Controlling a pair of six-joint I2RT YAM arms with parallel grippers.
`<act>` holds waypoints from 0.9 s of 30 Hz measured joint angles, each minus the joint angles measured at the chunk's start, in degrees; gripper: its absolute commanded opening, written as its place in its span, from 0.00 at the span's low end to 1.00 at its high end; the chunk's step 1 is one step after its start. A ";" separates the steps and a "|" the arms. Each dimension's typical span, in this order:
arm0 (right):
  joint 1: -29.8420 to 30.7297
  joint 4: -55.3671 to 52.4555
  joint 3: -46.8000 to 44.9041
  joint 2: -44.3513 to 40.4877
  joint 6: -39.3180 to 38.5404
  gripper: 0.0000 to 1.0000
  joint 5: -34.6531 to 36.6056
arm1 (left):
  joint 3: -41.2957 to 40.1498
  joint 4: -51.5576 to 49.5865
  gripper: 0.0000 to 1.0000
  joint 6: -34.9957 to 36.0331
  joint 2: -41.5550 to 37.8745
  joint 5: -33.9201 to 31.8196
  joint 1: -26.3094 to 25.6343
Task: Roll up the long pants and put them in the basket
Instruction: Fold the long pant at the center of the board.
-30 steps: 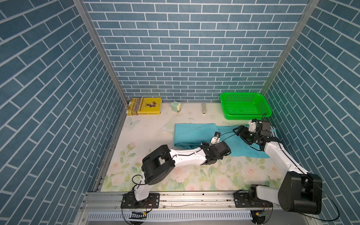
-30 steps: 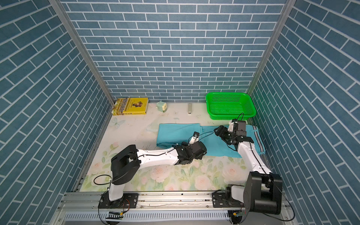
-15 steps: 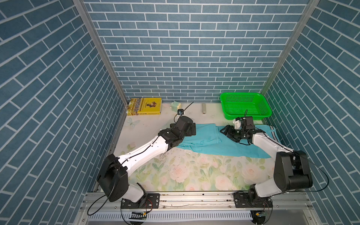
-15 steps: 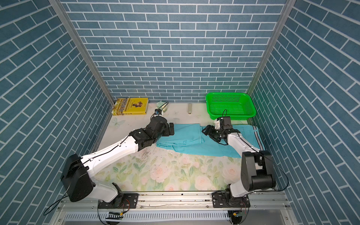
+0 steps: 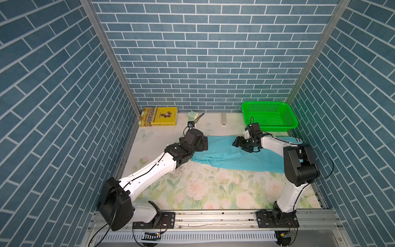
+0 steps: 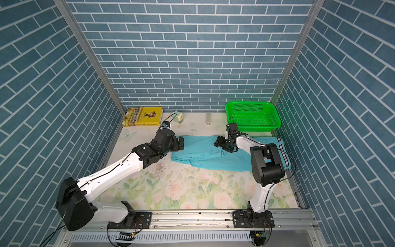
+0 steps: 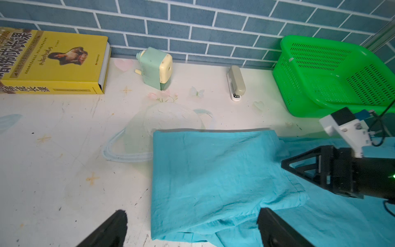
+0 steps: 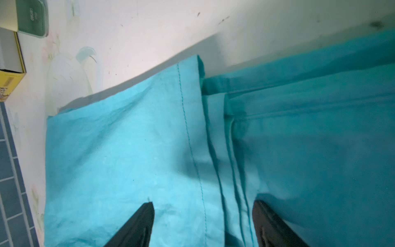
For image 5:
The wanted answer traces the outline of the teal long pants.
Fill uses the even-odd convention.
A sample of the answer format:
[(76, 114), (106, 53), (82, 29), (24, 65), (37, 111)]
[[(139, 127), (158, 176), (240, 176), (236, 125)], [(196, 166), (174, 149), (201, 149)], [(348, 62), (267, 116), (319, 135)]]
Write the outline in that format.
[(235, 136), (209, 136), (208, 150), (196, 152), (191, 160), (215, 168), (283, 174), (283, 149), (297, 141), (293, 137), (280, 137), (274, 140), (269, 137), (264, 140), (265, 143), (269, 143), (269, 149), (263, 148), (249, 153), (233, 146), (235, 140)]

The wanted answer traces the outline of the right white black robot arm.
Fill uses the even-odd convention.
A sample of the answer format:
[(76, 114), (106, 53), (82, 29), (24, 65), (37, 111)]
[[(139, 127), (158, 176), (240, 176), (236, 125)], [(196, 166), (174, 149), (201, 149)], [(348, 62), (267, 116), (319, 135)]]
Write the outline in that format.
[(288, 181), (271, 211), (256, 212), (257, 223), (259, 228), (298, 228), (296, 204), (303, 190), (320, 175), (312, 147), (274, 137), (263, 132), (258, 123), (249, 124), (244, 136), (236, 137), (232, 145), (249, 153), (267, 149), (283, 157)]

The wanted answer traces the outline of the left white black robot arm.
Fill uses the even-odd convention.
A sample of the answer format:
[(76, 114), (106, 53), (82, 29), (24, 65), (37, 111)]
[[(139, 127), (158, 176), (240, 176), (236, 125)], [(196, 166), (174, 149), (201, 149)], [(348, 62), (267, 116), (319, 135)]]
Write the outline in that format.
[(198, 129), (190, 129), (185, 136), (165, 148), (153, 162), (121, 179), (109, 178), (103, 184), (97, 209), (112, 231), (130, 222), (159, 226), (162, 211), (152, 201), (136, 203), (138, 196), (162, 176), (187, 163), (196, 152), (208, 150), (208, 138)]

